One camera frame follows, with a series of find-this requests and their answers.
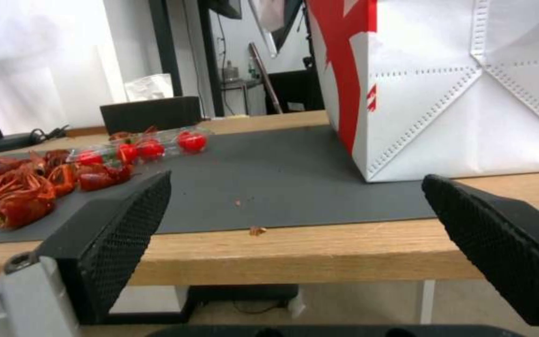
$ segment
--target textured gripper pad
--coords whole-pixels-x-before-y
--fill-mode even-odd
[[[531,325],[539,326],[539,211],[428,175],[423,192],[452,241]]]
[[[171,195],[170,172],[130,194],[96,199],[37,248],[56,260],[81,324],[103,322],[159,227]]]

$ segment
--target dark gray mat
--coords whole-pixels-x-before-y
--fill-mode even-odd
[[[165,169],[173,190],[158,233],[434,217],[421,182],[365,183],[335,132],[312,126],[212,136],[207,152],[141,166],[120,186],[75,192],[44,219],[0,232],[0,242],[45,239],[89,200],[129,193]]]

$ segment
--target red and white bag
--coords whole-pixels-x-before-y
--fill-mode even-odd
[[[307,3],[329,119],[368,182],[539,171],[539,1]]]

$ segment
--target red cherry tomato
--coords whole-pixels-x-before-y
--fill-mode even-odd
[[[181,132],[178,134],[178,145],[188,153],[196,154],[207,144],[207,137],[198,133]]]
[[[84,150],[79,153],[79,163],[82,165],[103,164],[103,157],[93,150]]]
[[[138,156],[137,147],[133,144],[120,144],[117,151],[118,159],[124,164],[132,164]]]
[[[145,161],[157,160],[164,152],[163,145],[155,139],[145,140],[138,145],[138,155]]]

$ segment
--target crumb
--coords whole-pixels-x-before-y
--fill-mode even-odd
[[[251,228],[248,229],[248,234],[251,236],[259,236],[267,231],[268,230],[265,227],[252,226]]]

